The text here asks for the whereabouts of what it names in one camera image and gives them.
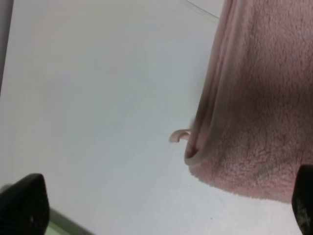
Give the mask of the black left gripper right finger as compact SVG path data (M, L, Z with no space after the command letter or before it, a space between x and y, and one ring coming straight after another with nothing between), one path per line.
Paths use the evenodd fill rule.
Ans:
M313 166L302 165L296 176L292 209L303 235L313 235Z

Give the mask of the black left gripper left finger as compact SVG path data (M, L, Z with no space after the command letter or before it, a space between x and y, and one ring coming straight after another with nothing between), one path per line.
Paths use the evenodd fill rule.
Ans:
M44 235L49 220L49 200L42 174L29 174L0 193L2 235Z

